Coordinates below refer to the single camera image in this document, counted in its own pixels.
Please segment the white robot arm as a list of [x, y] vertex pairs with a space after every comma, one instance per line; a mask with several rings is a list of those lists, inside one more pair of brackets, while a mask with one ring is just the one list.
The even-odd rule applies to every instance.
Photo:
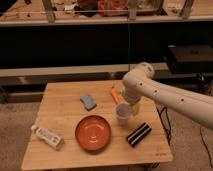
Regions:
[[153, 80], [154, 74], [153, 66], [147, 62], [127, 72], [122, 79], [124, 99], [136, 104], [145, 96], [213, 130], [212, 96], [159, 83]]

